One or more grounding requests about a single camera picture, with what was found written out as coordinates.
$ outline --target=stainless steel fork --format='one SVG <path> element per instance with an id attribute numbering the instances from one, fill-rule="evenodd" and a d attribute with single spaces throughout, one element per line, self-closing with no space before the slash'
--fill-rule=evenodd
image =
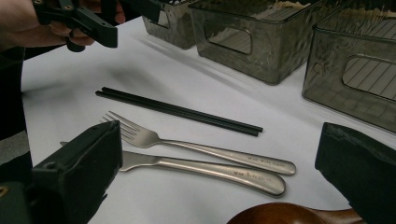
<path id="1" fill-rule="evenodd" d="M 290 161 L 283 161 L 279 159 L 243 153 L 218 147 L 209 147 L 198 145 L 194 143 L 181 142 L 176 140 L 161 139 L 157 133 L 139 126 L 130 120 L 109 111 L 114 117 L 120 120 L 121 134 L 123 139 L 129 144 L 136 147 L 152 147 L 157 144 L 171 145 L 184 147 L 200 152 L 204 152 L 216 157 L 223 158 L 225 160 L 238 162 L 255 168 L 260 168 L 266 171 L 271 171 L 281 175 L 294 175 L 296 172 L 296 166 Z"/>

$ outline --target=black chopstick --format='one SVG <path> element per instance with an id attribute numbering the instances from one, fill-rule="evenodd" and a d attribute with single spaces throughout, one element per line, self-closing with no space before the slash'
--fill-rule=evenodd
<path id="1" fill-rule="evenodd" d="M 97 91 L 96 95 L 132 105 L 142 106 L 148 109 L 160 111 L 186 119 L 201 121 L 203 123 L 211 124 L 240 133 L 246 133 L 253 136 L 258 136 L 259 132 L 262 132 L 262 128 L 257 126 L 249 125 L 231 119 L 224 119 L 177 105 L 169 105 L 167 103 L 151 100 L 145 97 L 133 95 L 131 93 L 112 90 L 106 87 L 103 87 L 102 91 Z"/>
<path id="2" fill-rule="evenodd" d="M 235 120 L 232 120 L 232 119 L 221 118 L 221 117 L 218 117 L 218 116 L 206 114 L 206 113 L 203 113 L 203 112 L 199 112 L 199 111 L 196 111 L 196 110 L 188 109 L 188 108 L 181 107 L 181 106 L 178 106 L 178 105 L 170 105 L 170 104 L 167 104 L 167 103 L 164 103 L 164 102 L 151 100 L 149 98 L 145 98 L 145 97 L 142 97 L 142 96 L 133 95 L 131 93 L 127 93 L 127 92 L 124 92 L 124 91 L 117 91 L 117 90 L 113 90 L 113 89 L 110 89 L 110 88 L 107 88 L 107 87 L 103 87 L 102 91 L 103 92 L 112 93 L 112 94 L 115 94 L 115 95 L 120 95 L 120 96 L 123 96 L 123 97 L 126 97 L 126 98 L 130 98 L 130 99 L 134 99 L 136 101 L 138 100 L 138 101 L 145 102 L 145 103 L 151 103 L 151 104 L 155 104 L 155 105 L 166 106 L 168 108 L 172 108 L 172 109 L 175 109 L 175 110 L 178 110 L 178 111 L 182 111 L 182 112 L 185 112 L 185 113 L 190 113 L 190 114 L 193 114 L 193 115 L 196 115 L 196 116 L 202 116 L 202 117 L 205 117 L 205 118 L 215 119 L 215 120 L 218 120 L 220 122 L 230 123 L 232 125 L 239 126 L 239 127 L 246 128 L 246 129 L 250 129 L 250 130 L 253 130 L 253 131 L 258 132 L 258 133 L 262 132 L 262 127 L 258 127 L 258 126 L 254 126 L 254 125 L 250 125 L 250 124 L 246 124 L 246 123 L 242 123 L 242 122 L 235 121 Z"/>

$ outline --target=gray storage bin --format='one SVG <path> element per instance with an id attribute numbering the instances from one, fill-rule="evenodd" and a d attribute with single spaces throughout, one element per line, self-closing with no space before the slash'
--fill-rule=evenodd
<path id="1" fill-rule="evenodd" d="M 189 5 L 200 56 L 267 84 L 306 62 L 319 0 L 202 0 Z"/>
<path id="2" fill-rule="evenodd" d="M 196 0 L 179 0 L 162 3 L 158 23 L 143 17 L 149 35 L 156 36 L 182 49 L 189 49 L 195 44 L 189 4 Z"/>
<path id="3" fill-rule="evenodd" d="M 349 1 L 315 26 L 303 97 L 396 133 L 396 2 Z"/>

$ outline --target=white tablecloth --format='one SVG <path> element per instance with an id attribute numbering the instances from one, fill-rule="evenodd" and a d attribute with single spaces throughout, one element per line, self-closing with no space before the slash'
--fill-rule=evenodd
<path id="1" fill-rule="evenodd" d="M 141 18 L 119 26 L 119 47 L 94 44 L 81 53 L 66 47 L 25 62 L 22 88 L 34 164 L 113 110 L 162 138 L 240 150 L 293 161 L 286 194 L 271 198 L 202 175 L 155 168 L 119 173 L 91 223 L 225 223 L 251 206 L 297 203 L 344 209 L 344 196 L 314 167 L 323 122 L 356 129 L 396 148 L 395 135 L 310 103 L 301 92 L 305 65 L 277 86 L 201 58 L 147 34 Z M 95 95 L 102 87 L 261 126 L 253 137 Z M 149 155 L 225 162 L 182 148 L 123 149 Z"/>

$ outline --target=black cloth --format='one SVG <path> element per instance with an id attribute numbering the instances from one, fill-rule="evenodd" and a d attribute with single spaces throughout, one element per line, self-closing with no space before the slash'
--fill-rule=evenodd
<path id="1" fill-rule="evenodd" d="M 23 49 L 15 48 L 3 52 L 1 59 L 0 105 L 3 111 L 0 116 L 0 142 L 17 133 L 26 132 L 21 98 Z M 31 181 L 31 169 L 32 160 L 28 151 L 11 161 L 0 164 L 0 182 L 18 181 L 27 184 Z"/>

